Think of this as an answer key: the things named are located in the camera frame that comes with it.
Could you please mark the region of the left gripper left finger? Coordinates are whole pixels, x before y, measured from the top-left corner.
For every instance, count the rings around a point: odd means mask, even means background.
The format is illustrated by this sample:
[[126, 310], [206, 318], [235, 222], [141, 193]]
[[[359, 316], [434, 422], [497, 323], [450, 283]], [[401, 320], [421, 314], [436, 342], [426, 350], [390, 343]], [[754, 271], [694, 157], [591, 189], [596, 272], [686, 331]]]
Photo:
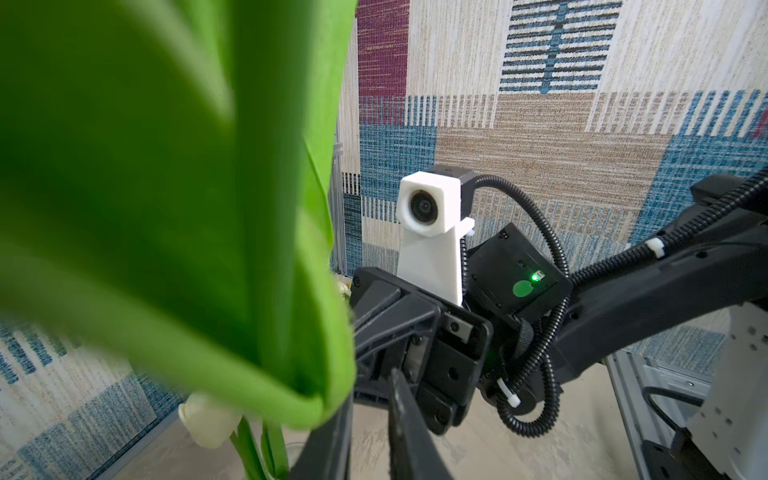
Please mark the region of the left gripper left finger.
[[352, 425], [353, 398], [349, 396], [326, 423], [311, 432], [288, 478], [349, 479]]

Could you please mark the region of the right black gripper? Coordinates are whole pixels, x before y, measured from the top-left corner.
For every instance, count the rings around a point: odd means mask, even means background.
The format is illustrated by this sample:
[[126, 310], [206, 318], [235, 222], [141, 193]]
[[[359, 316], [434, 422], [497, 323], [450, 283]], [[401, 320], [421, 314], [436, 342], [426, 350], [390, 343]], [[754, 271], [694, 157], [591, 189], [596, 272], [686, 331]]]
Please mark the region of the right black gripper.
[[377, 267], [356, 270], [350, 306], [354, 401], [386, 409], [397, 370], [432, 433], [460, 425], [491, 345], [491, 322]]

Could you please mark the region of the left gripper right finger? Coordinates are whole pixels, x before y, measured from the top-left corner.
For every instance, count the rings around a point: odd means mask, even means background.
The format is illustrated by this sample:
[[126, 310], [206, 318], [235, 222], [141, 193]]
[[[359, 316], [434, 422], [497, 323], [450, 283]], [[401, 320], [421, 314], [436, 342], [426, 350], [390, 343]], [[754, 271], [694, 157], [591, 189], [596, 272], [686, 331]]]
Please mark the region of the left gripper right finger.
[[408, 382], [397, 369], [389, 374], [388, 440], [391, 479], [452, 479]]

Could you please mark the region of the tulip bunch yellow orange pink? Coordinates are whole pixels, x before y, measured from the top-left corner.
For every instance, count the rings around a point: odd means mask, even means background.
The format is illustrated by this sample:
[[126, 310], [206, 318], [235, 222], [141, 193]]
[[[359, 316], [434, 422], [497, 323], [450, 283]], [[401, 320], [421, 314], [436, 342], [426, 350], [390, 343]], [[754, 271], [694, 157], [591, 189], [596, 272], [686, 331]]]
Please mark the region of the tulip bunch yellow orange pink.
[[353, 1], [1, 5], [1, 368], [76, 341], [245, 421], [352, 391], [328, 190]]

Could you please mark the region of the white tulip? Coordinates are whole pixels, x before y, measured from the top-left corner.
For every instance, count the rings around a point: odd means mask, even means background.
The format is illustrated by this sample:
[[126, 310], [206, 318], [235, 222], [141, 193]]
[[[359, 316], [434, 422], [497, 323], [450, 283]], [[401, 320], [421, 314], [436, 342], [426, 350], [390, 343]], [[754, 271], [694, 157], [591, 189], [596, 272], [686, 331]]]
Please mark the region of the white tulip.
[[243, 411], [200, 392], [192, 393], [177, 411], [194, 442], [207, 449], [219, 448], [244, 415]]

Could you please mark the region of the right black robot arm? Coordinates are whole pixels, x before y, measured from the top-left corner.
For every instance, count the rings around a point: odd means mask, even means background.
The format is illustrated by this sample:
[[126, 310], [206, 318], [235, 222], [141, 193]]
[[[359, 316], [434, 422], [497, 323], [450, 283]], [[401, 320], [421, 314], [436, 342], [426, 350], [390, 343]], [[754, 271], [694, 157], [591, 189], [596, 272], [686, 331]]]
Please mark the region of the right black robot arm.
[[653, 479], [767, 475], [767, 174], [712, 175], [654, 236], [571, 271], [542, 210], [508, 180], [436, 166], [402, 178], [395, 273], [351, 286], [354, 400], [392, 413], [397, 478], [447, 472], [431, 443], [464, 420], [475, 392], [513, 433], [554, 426], [563, 384], [624, 347], [731, 309], [704, 397], [648, 385], [640, 399], [672, 432], [640, 441]]

